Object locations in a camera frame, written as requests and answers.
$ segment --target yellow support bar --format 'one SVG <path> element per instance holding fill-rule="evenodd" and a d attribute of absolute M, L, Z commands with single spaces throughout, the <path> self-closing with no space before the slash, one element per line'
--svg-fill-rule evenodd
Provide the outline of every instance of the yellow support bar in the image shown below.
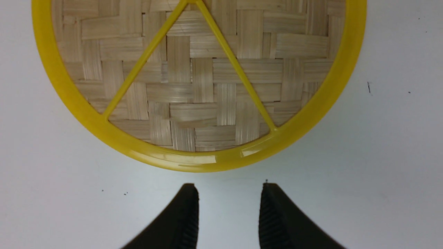
<path fill-rule="evenodd" d="M 103 116 L 105 117 L 106 120 L 109 119 L 109 116 L 111 116 L 112 112 L 117 107 L 120 100 L 123 98 L 128 89 L 131 87 L 132 83 L 134 82 L 137 75 L 140 73 L 140 71 L 148 61 L 149 57 L 158 47 L 162 39 L 166 36 L 168 31 L 171 29 L 172 25 L 174 25 L 174 23 L 180 17 L 180 15 L 182 14 L 183 10 L 186 8 L 187 5 L 188 5 L 188 0 L 181 0 L 177 5 L 177 7 L 175 8 L 175 10 L 166 20 L 165 24 L 161 27 L 160 31 L 155 35 L 154 39 L 151 41 L 151 43 L 148 45 L 144 53 L 141 55 L 140 59 L 137 61 L 137 64 L 131 70 L 131 72 L 123 82 L 123 85 L 118 90 L 117 94 L 112 99 L 111 103 L 108 105 L 108 108 L 106 108 L 105 112 L 103 113 Z"/>
<path fill-rule="evenodd" d="M 217 40 L 220 43 L 221 47 L 223 48 L 224 52 L 228 56 L 229 61 L 231 62 L 232 66 L 234 67 L 234 69 L 237 72 L 238 76 L 240 77 L 241 81 L 245 85 L 245 88 L 248 91 L 249 95 L 251 96 L 254 104 L 257 106 L 257 108 L 260 111 L 261 115 L 263 116 L 265 122 L 268 124 L 270 131 L 271 132 L 277 131 L 277 127 L 275 126 L 274 121 L 272 120 L 272 118 L 269 115 L 269 113 L 267 112 L 265 106 L 261 102 L 260 97 L 258 97 L 257 93 L 255 92 L 254 87 L 252 86 L 251 82 L 249 81 L 248 77 L 246 76 L 245 72 L 243 71 L 236 56 L 234 55 L 231 48 L 229 47 L 228 42 L 226 41 L 222 32 L 220 31 L 217 24 L 215 23 L 215 20 L 213 19 L 211 13 L 209 12 L 208 8 L 206 7 L 206 5 L 203 3 L 202 0 L 181 0 L 179 2 L 177 7 L 171 13 L 171 16 L 166 20 L 165 24 L 161 27 L 160 31 L 155 35 L 154 39 L 149 44 L 149 46 L 146 48 L 145 52 L 142 54 L 142 56 L 138 60 L 137 64 L 134 66 L 132 71 L 129 73 L 129 75 L 126 78 L 126 80 L 124 81 L 122 87 L 119 89 L 116 96 L 112 99 L 108 108 L 103 113 L 103 116 L 105 117 L 105 119 L 106 120 L 109 119 L 109 116 L 114 111 L 114 109 L 117 107 L 118 103 L 123 98 L 123 96 L 126 94 L 129 87 L 132 85 L 135 78 L 140 73 L 143 66 L 146 64 L 149 57 L 152 55 L 154 50 L 160 44 L 161 40 L 166 36 L 168 31 L 171 29 L 171 27 L 174 25 L 174 23 L 180 17 L 183 10 L 186 8 L 186 6 L 188 4 L 196 4 L 198 6 L 198 8 L 202 12 L 203 16 L 205 17 L 205 20 L 208 23 L 209 27 L 211 28 L 212 32 L 214 33 L 215 37 L 217 38 Z"/>
<path fill-rule="evenodd" d="M 268 111 L 266 110 L 265 106 L 261 102 L 260 97 L 258 97 L 257 93 L 254 90 L 254 87 L 252 86 L 251 82 L 249 81 L 248 77 L 246 76 L 245 72 L 243 71 L 240 63 L 237 60 L 237 57 L 232 52 L 231 48 L 229 47 L 228 42 L 226 41 L 225 37 L 223 36 L 222 32 L 218 28 L 217 24 L 214 21 L 214 18 L 212 17 L 211 13 L 209 12 L 206 5 L 203 3 L 202 0 L 189 0 L 189 3 L 195 3 L 200 11 L 203 13 L 203 16 L 206 19 L 206 22 L 209 24 L 209 27 L 211 28 L 212 32 L 214 33 L 215 37 L 217 38 L 218 42 L 220 43 L 221 47 L 225 51 L 226 55 L 228 56 L 229 61 L 231 62 L 232 66 L 234 67 L 235 71 L 237 72 L 238 76 L 240 77 L 241 81 L 245 85 L 246 90 L 248 91 L 249 95 L 251 96 L 252 100 L 254 101 L 254 104 L 257 106 L 258 110 L 260 111 L 261 115 L 263 116 L 264 120 L 269 126 L 269 129 L 272 132 L 277 131 L 277 127 L 274 124 L 274 121 L 272 120 L 271 116 L 269 115 Z"/>

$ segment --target white surface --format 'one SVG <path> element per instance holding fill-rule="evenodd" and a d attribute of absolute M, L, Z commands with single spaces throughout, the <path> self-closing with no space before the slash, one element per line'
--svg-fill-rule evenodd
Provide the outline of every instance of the white surface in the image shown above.
<path fill-rule="evenodd" d="M 198 247 L 259 248 L 269 179 L 346 247 L 442 248 L 442 12 L 441 0 L 369 0 L 360 60 L 320 124 L 261 163 L 186 174 L 138 163 L 86 131 L 43 70 L 30 1 L 5 1 L 0 247 L 117 249 L 193 182 Z"/>

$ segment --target woven bamboo mesh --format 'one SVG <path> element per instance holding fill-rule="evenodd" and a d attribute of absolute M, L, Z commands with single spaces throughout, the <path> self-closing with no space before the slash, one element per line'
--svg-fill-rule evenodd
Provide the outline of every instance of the woven bamboo mesh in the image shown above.
<path fill-rule="evenodd" d="M 104 112 L 179 0 L 53 0 L 66 69 Z M 205 0 L 275 124 L 312 98 L 337 54 L 345 0 Z M 180 151 L 236 147 L 269 132 L 195 5 L 188 5 L 110 117 Z"/>

